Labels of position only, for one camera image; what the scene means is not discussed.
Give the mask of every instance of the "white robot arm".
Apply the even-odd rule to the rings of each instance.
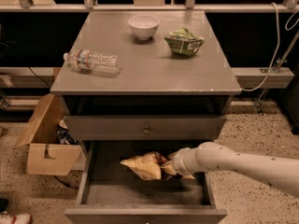
[[[164,167],[170,174],[233,171],[299,197],[299,160],[239,153],[205,142],[179,150]]]

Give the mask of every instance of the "drawer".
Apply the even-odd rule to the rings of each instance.
[[[225,116],[65,116],[78,140],[214,140]]]
[[[93,142],[74,208],[65,215],[75,224],[219,223],[225,210],[214,203],[208,174],[196,179],[144,181],[120,164],[134,155],[158,150],[164,155],[185,143],[171,141]]]

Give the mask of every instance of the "white bowl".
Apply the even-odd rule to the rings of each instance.
[[[128,22],[132,33],[140,40],[149,40],[160,24],[160,20],[151,15],[137,15]]]

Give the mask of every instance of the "bottle label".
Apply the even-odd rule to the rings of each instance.
[[[77,65],[79,68],[91,69],[90,54],[91,51],[88,49],[82,49],[78,52]]]

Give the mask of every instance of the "bottle cap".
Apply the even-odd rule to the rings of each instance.
[[[65,53],[65,54],[64,54],[64,61],[65,61],[65,62],[68,61],[68,58],[69,58],[68,53]]]

